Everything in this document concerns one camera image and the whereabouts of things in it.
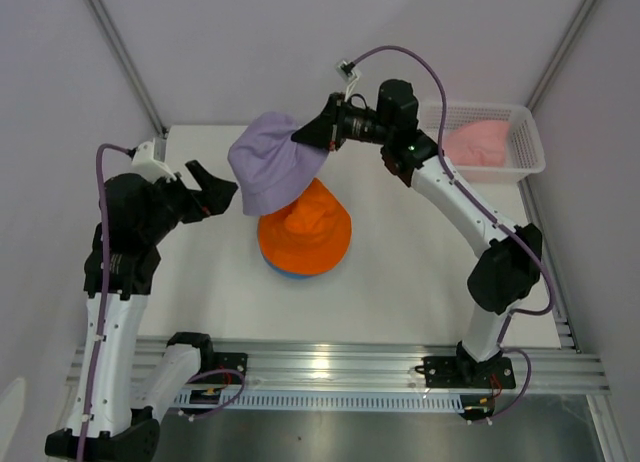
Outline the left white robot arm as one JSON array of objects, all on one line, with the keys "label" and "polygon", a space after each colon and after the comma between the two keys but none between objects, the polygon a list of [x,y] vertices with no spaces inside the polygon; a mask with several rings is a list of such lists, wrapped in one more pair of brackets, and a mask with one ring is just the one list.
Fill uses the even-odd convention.
[{"label": "left white robot arm", "polygon": [[238,189],[197,161],[197,183],[177,175],[123,173],[99,185],[101,222],[84,265],[87,336],[77,398],[64,428],[46,438],[47,456],[66,461],[150,461],[160,425],[190,382],[242,384],[244,374],[217,362],[209,335],[178,332],[158,365],[132,385],[140,324],[161,262],[160,242],[178,225],[223,214]]}]

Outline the blue bucket hat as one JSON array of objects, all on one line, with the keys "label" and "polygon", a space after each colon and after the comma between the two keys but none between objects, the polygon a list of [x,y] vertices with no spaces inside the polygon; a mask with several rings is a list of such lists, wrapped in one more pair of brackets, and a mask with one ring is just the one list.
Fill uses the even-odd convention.
[{"label": "blue bucket hat", "polygon": [[292,280],[307,280],[307,279],[311,279],[317,276],[317,274],[300,274],[300,273],[296,273],[296,272],[291,272],[291,271],[287,271],[284,270],[276,265],[274,265],[271,261],[264,259],[265,263],[273,270],[275,271],[277,274],[292,279]]}]

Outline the purple bucket hat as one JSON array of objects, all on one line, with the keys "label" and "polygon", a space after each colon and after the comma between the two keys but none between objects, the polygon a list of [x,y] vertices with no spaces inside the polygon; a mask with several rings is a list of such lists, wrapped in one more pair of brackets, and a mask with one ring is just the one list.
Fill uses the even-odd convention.
[{"label": "purple bucket hat", "polygon": [[297,129],[291,116],[266,112],[231,145],[227,160],[241,190],[245,215],[269,215],[291,204],[326,161],[327,151],[292,140]]}]

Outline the orange bucket hat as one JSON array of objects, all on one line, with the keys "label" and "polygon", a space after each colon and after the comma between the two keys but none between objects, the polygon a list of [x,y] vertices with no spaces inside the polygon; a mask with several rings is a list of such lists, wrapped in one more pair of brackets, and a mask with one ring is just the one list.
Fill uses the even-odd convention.
[{"label": "orange bucket hat", "polygon": [[352,237],[348,211],[317,178],[291,204],[259,218],[261,255],[300,274],[322,275],[347,254]]}]

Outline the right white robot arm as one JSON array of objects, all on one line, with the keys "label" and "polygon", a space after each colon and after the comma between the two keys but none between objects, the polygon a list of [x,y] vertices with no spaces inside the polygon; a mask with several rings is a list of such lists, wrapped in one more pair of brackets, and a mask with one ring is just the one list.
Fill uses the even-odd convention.
[{"label": "right white robot arm", "polygon": [[477,386],[492,373],[511,312],[541,275],[543,237],[534,225],[498,217],[469,184],[455,174],[438,144],[418,122],[419,102],[410,83],[383,82],[374,108],[354,106],[333,93],[321,113],[292,136],[296,143],[337,151],[348,140],[377,144],[387,170],[431,202],[458,230],[477,263],[467,279],[476,306],[470,328],[456,347],[456,374]]}]

